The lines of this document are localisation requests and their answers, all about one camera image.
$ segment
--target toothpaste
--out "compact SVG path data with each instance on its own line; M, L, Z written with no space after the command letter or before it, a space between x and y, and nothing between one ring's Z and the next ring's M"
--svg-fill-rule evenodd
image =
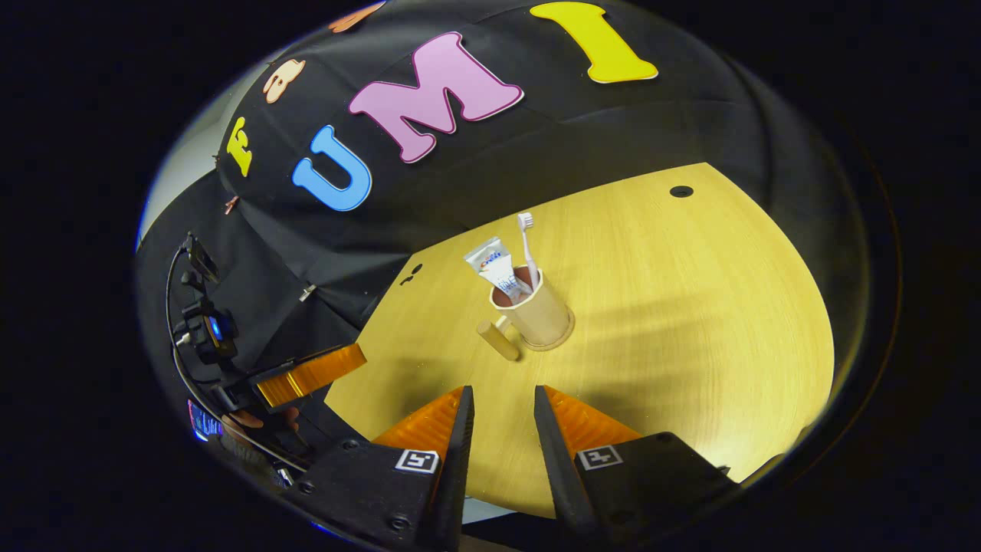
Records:
M532 288L514 275L511 267L511 253L494 236L467 253L463 260L474 267L477 273L507 294L513 304L518 304L532 294Z

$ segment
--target toothbrush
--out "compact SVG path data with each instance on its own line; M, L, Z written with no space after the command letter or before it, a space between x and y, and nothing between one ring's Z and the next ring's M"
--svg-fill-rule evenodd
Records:
M518 227L521 228L521 237L525 240L525 260L528 261L528 274L532 279L532 291L539 286L539 268L532 258L532 252L528 249L527 230L535 226L535 219L532 213L521 213L518 215Z

